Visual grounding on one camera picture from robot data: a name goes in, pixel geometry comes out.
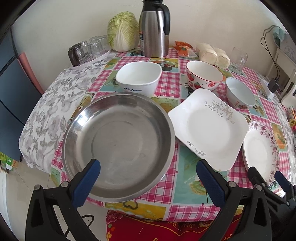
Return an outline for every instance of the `pink plaid pattern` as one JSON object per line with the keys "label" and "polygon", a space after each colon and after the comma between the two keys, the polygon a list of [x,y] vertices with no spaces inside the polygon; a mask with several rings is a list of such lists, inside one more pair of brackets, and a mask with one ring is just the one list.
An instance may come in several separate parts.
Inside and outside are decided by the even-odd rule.
{"label": "pink plaid pattern", "polygon": [[179,58],[177,50],[175,50],[174,48],[169,48],[168,55],[165,58]]}
{"label": "pink plaid pattern", "polygon": [[98,78],[93,82],[93,84],[91,85],[88,91],[91,91],[91,92],[99,91],[99,89],[102,87],[102,85],[104,84],[108,76],[111,74],[111,72],[112,72],[111,69],[103,70],[98,76]]}
{"label": "pink plaid pattern", "polygon": [[163,71],[154,95],[180,98],[180,74]]}
{"label": "pink plaid pattern", "polygon": [[[149,61],[150,58],[143,57],[143,56],[126,56],[127,53],[118,53],[117,57],[122,57],[121,60],[115,65],[114,70],[119,70],[122,66],[127,63],[134,62],[134,61]],[[178,58],[175,49],[169,49],[169,54],[166,58]],[[186,59],[179,59],[179,73],[173,72],[165,72],[163,71],[162,76],[159,80],[159,84],[157,86],[155,96],[165,96],[171,98],[180,99],[180,74],[186,74],[186,63],[189,60]],[[243,69],[244,73],[248,78],[244,78],[243,76],[237,75],[232,73],[233,76],[243,83],[245,83],[251,91],[257,95],[257,90],[250,82],[250,80],[259,84],[259,79],[257,74],[246,67]],[[99,91],[112,70],[103,70],[99,77],[94,81],[88,91],[96,92],[93,100],[98,99],[102,96],[106,96],[111,94],[112,92],[109,91]],[[222,82],[214,93],[222,99],[225,103],[228,103],[228,99],[226,97],[226,85]],[[266,115],[268,119],[262,118],[260,116],[252,115],[249,113],[248,110],[239,110],[239,112],[246,113],[250,115],[251,119],[254,121],[259,121],[262,124],[265,124],[270,130],[271,124],[270,121],[280,124],[277,113],[274,109],[272,102],[265,100],[264,98],[260,98]],[[63,141],[59,142],[59,145],[55,151],[54,158],[52,160],[52,166],[61,170],[61,181],[69,181],[69,178],[65,171],[63,170],[63,163],[62,163],[62,144]],[[173,160],[170,164],[168,171],[166,172],[163,179],[151,190],[147,193],[138,197],[138,200],[143,200],[146,202],[152,203],[161,203],[169,205],[168,207],[168,216],[164,218],[166,221],[181,221],[181,222],[190,222],[190,221],[204,221],[204,220],[212,220],[216,217],[219,212],[219,208],[213,205],[204,205],[201,204],[200,206],[193,206],[193,205],[177,205],[173,204],[173,193],[174,193],[174,182],[176,181],[175,173],[176,173],[176,166],[178,162],[178,155],[179,155],[179,146],[180,144],[178,141],[175,145],[175,152],[173,155]],[[289,163],[289,155],[287,152],[280,152],[280,171],[285,175],[285,177],[289,177],[290,175],[290,163]],[[229,180],[235,181],[240,187],[245,188],[252,188],[252,184],[247,177],[246,168],[244,166],[242,151],[239,152],[238,157],[233,165],[233,167],[229,170]],[[87,201],[104,207],[104,203],[97,201],[92,198],[87,198]]]}
{"label": "pink plaid pattern", "polygon": [[266,112],[268,119],[276,124],[280,124],[280,121],[277,116],[277,113],[276,113],[273,103],[265,98],[262,98],[262,97],[259,97],[259,98],[261,100],[261,103],[264,107],[264,110]]}
{"label": "pink plaid pattern", "polygon": [[253,92],[254,95],[258,95],[257,90],[255,88],[255,86],[245,77],[232,73],[233,77],[240,80],[241,82],[243,82],[246,86],[249,87],[249,89]]}
{"label": "pink plaid pattern", "polygon": [[120,70],[124,65],[136,62],[136,61],[149,61],[148,57],[144,56],[128,56],[128,57],[122,57],[121,60],[118,61],[118,63],[115,65],[114,70]]}
{"label": "pink plaid pattern", "polygon": [[220,208],[213,205],[201,205],[198,207],[171,205],[166,221],[192,222],[196,220],[213,220],[219,211]]}
{"label": "pink plaid pattern", "polygon": [[279,170],[289,180],[290,178],[290,162],[289,154],[287,152],[279,153]]}
{"label": "pink plaid pattern", "polygon": [[179,59],[179,69],[181,74],[187,74],[186,64],[189,62],[187,59]]}
{"label": "pink plaid pattern", "polygon": [[242,70],[250,80],[253,80],[257,84],[260,84],[259,78],[254,70],[249,69],[247,67],[243,67]]}

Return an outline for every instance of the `checkered tablecloth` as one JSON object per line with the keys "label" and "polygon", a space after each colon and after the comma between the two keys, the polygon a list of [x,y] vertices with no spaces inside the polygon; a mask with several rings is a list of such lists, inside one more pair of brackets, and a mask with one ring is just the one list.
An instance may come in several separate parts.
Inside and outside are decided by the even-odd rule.
{"label": "checkered tablecloth", "polygon": [[[165,58],[143,57],[138,49],[128,53],[118,53],[106,65],[86,94],[95,100],[110,93],[122,91],[115,81],[115,75],[122,66],[133,61],[153,61],[162,67],[163,73],[152,99],[168,112],[184,101],[192,92],[187,85],[186,78],[186,63],[190,60],[192,59],[179,58],[174,49],[169,49],[169,54]],[[227,77],[233,76],[241,80],[254,93],[257,109],[238,111],[245,116],[248,122],[252,120],[262,122],[276,136],[288,136],[287,143],[280,145],[279,151],[280,171],[289,179],[291,166],[289,159],[294,158],[295,154],[288,152],[293,143],[291,143],[287,119],[284,117],[278,99],[274,97],[273,100],[270,100],[266,97],[259,81],[259,78],[263,78],[262,75],[251,69],[243,68],[241,75],[232,73],[228,69],[219,70],[224,76],[224,81],[213,92],[220,99],[228,103],[225,93],[225,79]],[[61,156],[62,140],[52,161],[51,177],[56,180],[57,184],[69,180],[63,168]],[[91,198],[88,198],[88,201],[141,218],[182,222],[212,220],[218,214],[219,208],[213,205],[202,183],[196,178],[195,166],[198,160],[199,158],[185,145],[176,141],[173,160],[166,175],[150,191],[137,199],[124,203],[103,203]],[[247,178],[241,151],[234,166],[221,174],[227,181],[235,181],[240,187],[252,188],[252,184]],[[277,192],[279,185],[275,182],[271,189]]]}

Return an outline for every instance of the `blue gripper pad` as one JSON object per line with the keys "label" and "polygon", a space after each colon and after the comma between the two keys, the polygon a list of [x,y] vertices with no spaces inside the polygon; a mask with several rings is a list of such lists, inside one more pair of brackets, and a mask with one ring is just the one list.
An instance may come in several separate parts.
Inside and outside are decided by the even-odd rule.
{"label": "blue gripper pad", "polygon": [[95,162],[91,165],[84,177],[81,179],[80,183],[73,191],[72,204],[74,208],[83,206],[94,183],[96,182],[96,179],[100,175],[100,172],[100,162],[98,160],[95,160]]}
{"label": "blue gripper pad", "polygon": [[224,207],[225,205],[225,193],[221,186],[218,184],[216,179],[213,177],[211,172],[207,167],[201,162],[198,161],[196,164],[196,174],[200,178],[202,184],[207,190],[213,204],[216,207]]}
{"label": "blue gripper pad", "polygon": [[275,172],[274,178],[285,192],[289,191],[290,183],[280,171]]}

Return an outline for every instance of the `metal basin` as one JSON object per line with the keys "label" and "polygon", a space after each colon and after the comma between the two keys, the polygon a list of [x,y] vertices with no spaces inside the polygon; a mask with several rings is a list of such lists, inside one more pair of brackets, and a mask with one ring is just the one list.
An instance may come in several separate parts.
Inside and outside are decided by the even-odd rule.
{"label": "metal basin", "polygon": [[95,158],[101,173],[90,197],[124,202],[154,187],[168,170],[175,133],[167,113],[138,94],[115,93],[82,110],[67,128],[63,163],[70,179]]}

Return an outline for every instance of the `square white bowl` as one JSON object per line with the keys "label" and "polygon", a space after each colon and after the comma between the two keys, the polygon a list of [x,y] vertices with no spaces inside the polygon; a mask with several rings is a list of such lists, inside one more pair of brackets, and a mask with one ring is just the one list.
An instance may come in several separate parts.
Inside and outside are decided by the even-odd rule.
{"label": "square white bowl", "polygon": [[176,137],[216,171],[232,168],[248,131],[245,117],[206,89],[168,113]]}

